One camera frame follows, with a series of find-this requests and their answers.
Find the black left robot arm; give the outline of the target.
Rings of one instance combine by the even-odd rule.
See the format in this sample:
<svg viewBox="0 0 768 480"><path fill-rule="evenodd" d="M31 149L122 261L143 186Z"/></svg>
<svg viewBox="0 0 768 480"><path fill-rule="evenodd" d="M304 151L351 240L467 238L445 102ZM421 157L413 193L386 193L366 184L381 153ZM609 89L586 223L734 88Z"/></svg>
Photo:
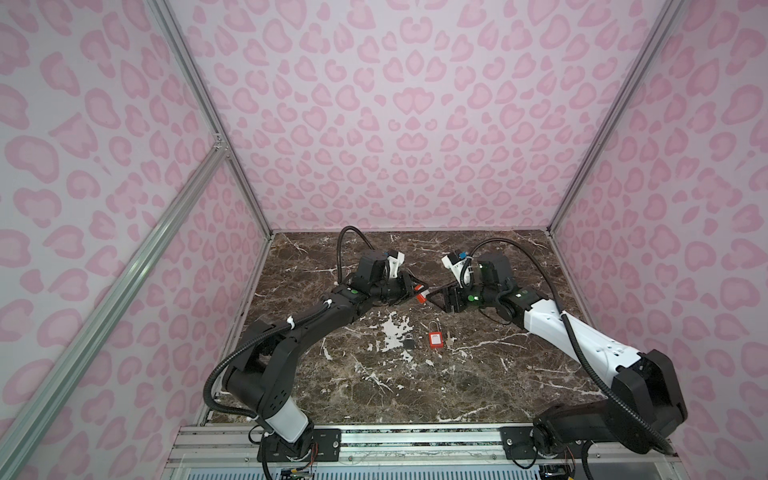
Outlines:
<svg viewBox="0 0 768 480"><path fill-rule="evenodd" d="M418 282L403 267L404 260L402 252L367 250L357 270L315 306L275 324L252 324L206 380L205 404L219 413L255 420L283 456L304 458L312 450L314 425L291 397L300 358L374 306L413 298Z"/></svg>

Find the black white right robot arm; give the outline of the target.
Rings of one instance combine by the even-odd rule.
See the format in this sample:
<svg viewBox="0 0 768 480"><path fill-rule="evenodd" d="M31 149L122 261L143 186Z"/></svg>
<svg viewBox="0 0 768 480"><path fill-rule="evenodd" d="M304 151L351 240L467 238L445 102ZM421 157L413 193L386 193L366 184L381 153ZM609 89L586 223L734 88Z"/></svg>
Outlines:
<svg viewBox="0 0 768 480"><path fill-rule="evenodd" d="M447 313L492 308L507 324L538 336L578 361L603 393L601 400L555 405L533 423L535 448L553 455L577 441L618 442L632 452L673 452L669 436L685 422L687 408L671 359L643 353L562 310L556 300L517 281L509 259L498 252L471 259L449 253L443 266L451 283L427 300Z"/></svg>

